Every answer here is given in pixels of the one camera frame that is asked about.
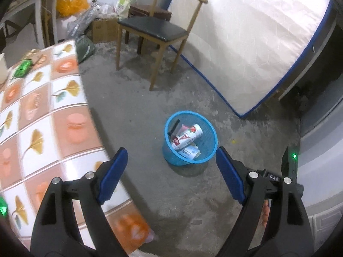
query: mesh basket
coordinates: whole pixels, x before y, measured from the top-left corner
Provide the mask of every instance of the mesh basket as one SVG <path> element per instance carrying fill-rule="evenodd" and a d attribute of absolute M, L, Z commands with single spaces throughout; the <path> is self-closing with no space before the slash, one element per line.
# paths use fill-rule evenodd
<path fill-rule="evenodd" d="M 180 120 L 180 123 L 174 131 L 174 134 L 178 132 L 182 124 L 188 127 L 194 124 L 198 124 L 203 131 L 202 136 L 194 141 L 201 152 L 201 154 L 194 160 L 184 158 L 171 147 L 168 132 L 171 130 L 171 128 L 174 126 L 178 119 Z M 176 166 L 186 165 L 190 163 L 204 163 L 214 156 L 218 146 L 217 134 L 212 124 L 203 116 L 192 111 L 180 111 L 172 115 L 168 119 L 166 126 L 164 127 L 164 137 L 165 141 L 162 148 L 163 156 L 166 159 L 166 161 Z"/>

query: silver screw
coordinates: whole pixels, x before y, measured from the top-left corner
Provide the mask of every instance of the silver screw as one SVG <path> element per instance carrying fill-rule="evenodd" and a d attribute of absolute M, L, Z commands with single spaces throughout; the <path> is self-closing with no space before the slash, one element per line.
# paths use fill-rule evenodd
<path fill-rule="evenodd" d="M 86 179 L 92 179 L 92 178 L 94 178 L 94 173 L 93 172 L 86 173 Z"/>
<path fill-rule="evenodd" d="M 256 178 L 258 177 L 258 173 L 255 172 L 255 171 L 251 171 L 251 172 L 249 173 L 249 176 L 250 176 L 250 178 L 256 179 Z"/>
<path fill-rule="evenodd" d="M 55 185 L 55 184 L 58 184 L 60 182 L 60 178 L 59 177 L 56 177 L 56 178 L 53 178 L 52 180 L 52 183 Z"/>
<path fill-rule="evenodd" d="M 290 183 L 292 183 L 292 180 L 291 180 L 290 178 L 288 178 L 288 177 L 284 178 L 283 181 L 284 181 L 286 184 L 288 184 L 288 185 L 289 185 Z"/>

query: chair seat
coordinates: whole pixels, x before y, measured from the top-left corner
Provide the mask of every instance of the chair seat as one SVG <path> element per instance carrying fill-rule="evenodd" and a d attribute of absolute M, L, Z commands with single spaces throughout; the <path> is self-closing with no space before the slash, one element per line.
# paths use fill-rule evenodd
<path fill-rule="evenodd" d="M 185 29 L 166 20 L 150 16 L 126 18 L 118 20 L 118 23 L 164 42 L 169 42 L 187 35 Z"/>

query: brown box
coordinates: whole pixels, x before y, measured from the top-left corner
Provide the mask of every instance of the brown box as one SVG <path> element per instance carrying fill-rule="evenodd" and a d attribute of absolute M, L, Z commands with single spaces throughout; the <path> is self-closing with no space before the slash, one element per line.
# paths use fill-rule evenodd
<path fill-rule="evenodd" d="M 99 19 L 92 22 L 93 43 L 109 42 L 117 39 L 117 18 Z"/>

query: chair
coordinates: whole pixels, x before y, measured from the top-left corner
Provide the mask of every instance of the chair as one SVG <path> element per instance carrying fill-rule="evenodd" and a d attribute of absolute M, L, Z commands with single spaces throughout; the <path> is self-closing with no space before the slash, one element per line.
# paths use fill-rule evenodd
<path fill-rule="evenodd" d="M 204 4 L 208 3 L 208 0 L 198 0 L 198 1 L 199 1 L 198 6 L 195 9 L 195 12 L 191 18 L 191 21 L 188 25 L 187 30 L 177 25 L 174 25 L 166 20 L 160 20 L 153 17 L 157 0 L 153 1 L 150 8 L 149 16 L 144 16 L 144 17 L 137 16 L 137 17 L 126 18 L 123 20 L 118 20 L 118 40 L 117 40 L 117 56 L 116 56 L 117 70 L 119 70 L 120 46 L 121 46 L 121 37 L 122 37 L 123 30 L 126 30 L 127 32 L 130 32 L 130 33 L 134 33 L 136 35 L 139 35 L 140 37 L 143 37 L 144 39 L 147 39 L 152 42 L 155 42 L 156 44 L 159 44 L 160 48 L 158 51 L 158 56 L 156 58 L 155 66 L 153 68 L 151 79 L 150 79 L 149 90 L 151 91 L 155 85 L 155 81 L 158 74 L 158 68 L 161 64 L 164 51 L 169 45 L 182 40 L 181 46 L 174 60 L 171 72 L 173 72 L 173 70 L 175 69 L 178 58 L 180 57 L 182 50 L 185 47 L 187 38 L 189 36 L 189 33 L 192 30 L 194 22 L 198 16 L 199 10 L 203 3 Z"/>

